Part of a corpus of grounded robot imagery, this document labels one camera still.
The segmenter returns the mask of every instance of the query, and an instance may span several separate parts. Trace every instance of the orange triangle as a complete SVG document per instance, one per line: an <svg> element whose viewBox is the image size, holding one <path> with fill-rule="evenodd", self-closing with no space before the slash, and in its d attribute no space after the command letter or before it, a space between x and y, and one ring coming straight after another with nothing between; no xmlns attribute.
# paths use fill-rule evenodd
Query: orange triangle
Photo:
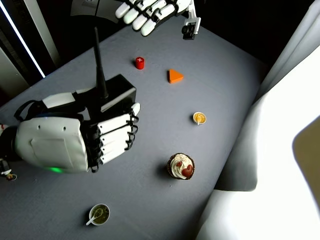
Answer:
<svg viewBox="0 0 320 240"><path fill-rule="evenodd" d="M169 70L169 83L174 84L184 79L184 76L174 69Z"/></svg>

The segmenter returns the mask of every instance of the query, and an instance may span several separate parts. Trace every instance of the robotic arm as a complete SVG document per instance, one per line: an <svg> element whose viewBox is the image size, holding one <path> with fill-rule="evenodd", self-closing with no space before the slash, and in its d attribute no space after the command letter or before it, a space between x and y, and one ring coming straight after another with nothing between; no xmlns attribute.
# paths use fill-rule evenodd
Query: robotic arm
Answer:
<svg viewBox="0 0 320 240"><path fill-rule="evenodd" d="M188 11L189 18L182 28L183 39L193 40L198 34L201 18L197 17L194 0L126 0L115 12L125 24L132 24L135 31L145 37L156 27Z"/></svg>
<svg viewBox="0 0 320 240"><path fill-rule="evenodd" d="M136 88L122 75L105 81L97 28L95 36L96 87L30 100L14 114L18 127L1 125L0 173L8 180L13 179L12 160L59 173L97 172L132 147L140 111Z"/></svg>

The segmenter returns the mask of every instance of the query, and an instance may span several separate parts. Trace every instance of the cupcake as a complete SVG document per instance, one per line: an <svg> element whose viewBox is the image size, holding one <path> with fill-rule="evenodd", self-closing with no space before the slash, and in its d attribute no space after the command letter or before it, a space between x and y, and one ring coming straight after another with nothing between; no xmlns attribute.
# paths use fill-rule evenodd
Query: cupcake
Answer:
<svg viewBox="0 0 320 240"><path fill-rule="evenodd" d="M176 153L170 157L166 169L175 179L189 180L195 172L195 163L188 155Z"/></svg>

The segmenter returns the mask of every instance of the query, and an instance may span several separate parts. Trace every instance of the light strip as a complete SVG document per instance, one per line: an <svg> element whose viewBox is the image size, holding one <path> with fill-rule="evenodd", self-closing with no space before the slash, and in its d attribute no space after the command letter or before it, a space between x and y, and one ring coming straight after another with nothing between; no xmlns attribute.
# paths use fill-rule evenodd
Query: light strip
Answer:
<svg viewBox="0 0 320 240"><path fill-rule="evenodd" d="M24 41L24 39L22 38L20 32L18 31L16 25L14 24L14 22L12 21L11 17L9 16L9 13L7 12L5 6L3 5L2 1L0 0L0 8L2 9L4 15L6 16L6 18L8 19L9 23L11 24L11 27L13 28L15 34L18 36L20 42L22 43L22 45L24 46L26 52L29 54L32 62L34 63L34 65L36 66L36 68L38 69L39 73L41 74L41 76L43 78L45 78L45 74L44 72L41 70L40 66L38 65L36 59L34 58L34 56L32 55L30 49L28 48L26 42Z"/></svg>

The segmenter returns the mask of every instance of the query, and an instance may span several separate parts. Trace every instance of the tabletop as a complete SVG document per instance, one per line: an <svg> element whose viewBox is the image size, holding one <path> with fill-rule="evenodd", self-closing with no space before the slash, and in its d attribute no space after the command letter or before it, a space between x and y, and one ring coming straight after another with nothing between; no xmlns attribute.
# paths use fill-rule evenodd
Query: tabletop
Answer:
<svg viewBox="0 0 320 240"><path fill-rule="evenodd" d="M136 88L141 104L139 131L129 151L97 173L59 174L12 162L14 182L0 181L0 233L3 239L186 240L227 160L266 66L200 28L183 40L184 18L173 17L150 36L130 26L100 43L106 79L122 74ZM133 60L145 59L143 70ZM168 83L168 70L184 74ZM95 85L93 49L30 87L0 108L0 123L16 125L24 102ZM194 112L206 114L197 126ZM195 163L190 180L169 176L171 155L185 153ZM89 210L107 204L103 226L85 226Z"/></svg>

